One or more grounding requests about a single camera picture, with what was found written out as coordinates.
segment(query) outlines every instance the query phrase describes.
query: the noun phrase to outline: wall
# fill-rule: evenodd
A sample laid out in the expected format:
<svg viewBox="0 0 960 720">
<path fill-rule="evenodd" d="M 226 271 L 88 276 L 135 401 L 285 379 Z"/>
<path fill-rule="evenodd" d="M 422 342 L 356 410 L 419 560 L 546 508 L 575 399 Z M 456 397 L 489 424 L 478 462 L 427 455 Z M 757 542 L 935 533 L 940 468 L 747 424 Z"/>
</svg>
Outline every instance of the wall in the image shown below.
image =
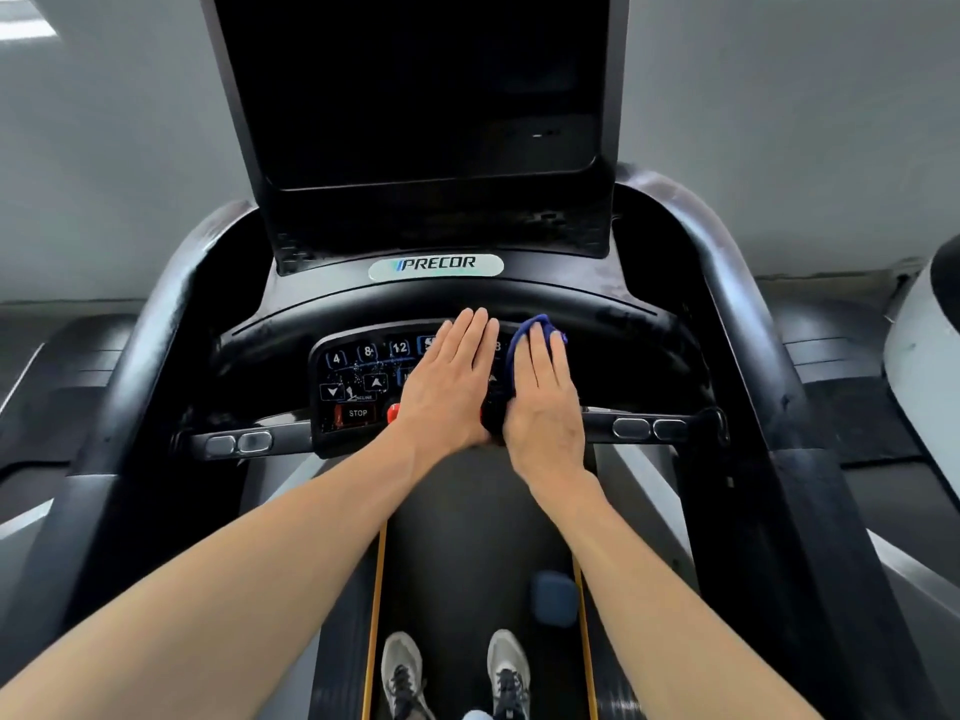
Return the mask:
<svg viewBox="0 0 960 720">
<path fill-rule="evenodd" d="M 146 295 L 249 184 L 198 0 L 36 0 L 0 44 L 0 302 Z M 631 0 L 621 158 L 713 205 L 758 274 L 960 231 L 960 0 Z"/>
</svg>

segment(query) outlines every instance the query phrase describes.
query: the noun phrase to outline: person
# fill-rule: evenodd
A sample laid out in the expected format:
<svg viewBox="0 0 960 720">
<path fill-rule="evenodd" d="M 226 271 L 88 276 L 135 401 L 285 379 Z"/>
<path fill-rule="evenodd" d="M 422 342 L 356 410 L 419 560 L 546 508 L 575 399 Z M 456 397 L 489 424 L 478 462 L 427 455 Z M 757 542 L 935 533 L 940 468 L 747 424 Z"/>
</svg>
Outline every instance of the person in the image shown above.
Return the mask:
<svg viewBox="0 0 960 720">
<path fill-rule="evenodd" d="M 479 413 L 498 329 L 483 308 L 445 322 L 408 377 L 397 419 L 376 439 L 80 622 L 0 690 L 0 717 L 256 715 L 384 521 L 440 460 L 490 438 Z M 538 325 L 518 345 L 504 440 L 514 471 L 577 558 L 644 714 L 819 717 L 607 502 L 583 467 L 583 423 L 559 335 L 550 347 L 552 357 Z M 388 637 L 383 658 L 394 718 L 433 720 L 413 639 Z M 531 720 L 529 667 L 509 632 L 494 635 L 487 669 L 494 714 Z"/>
</svg>

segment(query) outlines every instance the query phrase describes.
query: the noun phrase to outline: yellow stripe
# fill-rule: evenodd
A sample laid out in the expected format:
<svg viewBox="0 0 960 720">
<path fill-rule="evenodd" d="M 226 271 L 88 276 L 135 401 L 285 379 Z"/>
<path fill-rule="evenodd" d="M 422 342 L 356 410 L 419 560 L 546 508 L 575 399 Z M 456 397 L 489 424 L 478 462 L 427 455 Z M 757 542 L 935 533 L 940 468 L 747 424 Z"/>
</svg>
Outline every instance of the yellow stripe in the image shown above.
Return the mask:
<svg viewBox="0 0 960 720">
<path fill-rule="evenodd" d="M 376 579 L 373 581 L 373 610 L 369 617 L 369 643 L 366 645 L 366 681 L 363 688 L 362 720 L 370 720 L 374 706 L 374 677 L 377 676 L 377 625 L 380 623 L 380 592 L 383 590 L 383 559 L 387 553 L 387 524 L 380 529 L 376 549 Z"/>
<path fill-rule="evenodd" d="M 591 637 L 587 631 L 587 601 L 584 598 L 584 578 L 580 572 L 580 563 L 573 558 L 573 578 L 580 590 L 580 637 L 583 644 L 583 671 L 586 673 L 586 703 L 590 710 L 590 720 L 599 720 L 597 711 L 597 692 L 594 685 L 594 659 L 591 657 Z"/>
</svg>

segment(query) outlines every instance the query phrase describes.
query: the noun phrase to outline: person's left arm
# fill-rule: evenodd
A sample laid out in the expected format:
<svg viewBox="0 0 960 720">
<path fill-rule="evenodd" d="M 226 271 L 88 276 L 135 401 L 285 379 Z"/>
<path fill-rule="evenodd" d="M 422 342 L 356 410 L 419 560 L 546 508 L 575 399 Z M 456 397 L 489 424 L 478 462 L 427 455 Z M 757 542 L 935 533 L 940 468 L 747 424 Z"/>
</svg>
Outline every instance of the person's left arm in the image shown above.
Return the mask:
<svg viewBox="0 0 960 720">
<path fill-rule="evenodd" d="M 0 690 L 0 717 L 251 717 L 380 526 L 439 460 L 484 442 L 498 323 L 440 327 L 367 447 L 214 532 L 70 630 Z"/>
</svg>

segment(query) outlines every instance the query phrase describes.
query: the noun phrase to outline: foot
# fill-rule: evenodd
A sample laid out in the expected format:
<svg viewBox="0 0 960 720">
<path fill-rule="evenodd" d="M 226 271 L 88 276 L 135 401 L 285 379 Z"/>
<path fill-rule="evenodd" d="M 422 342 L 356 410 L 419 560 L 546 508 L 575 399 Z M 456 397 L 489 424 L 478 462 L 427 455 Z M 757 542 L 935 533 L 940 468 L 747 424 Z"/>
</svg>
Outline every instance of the foot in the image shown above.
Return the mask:
<svg viewBox="0 0 960 720">
<path fill-rule="evenodd" d="M 493 633 L 486 649 L 486 674 L 493 685 L 493 717 L 530 720 L 530 664 L 510 630 Z"/>
<path fill-rule="evenodd" d="M 392 720 L 435 720 L 424 699 L 424 660 L 410 634 L 396 631 L 387 637 L 380 678 Z"/>
</svg>

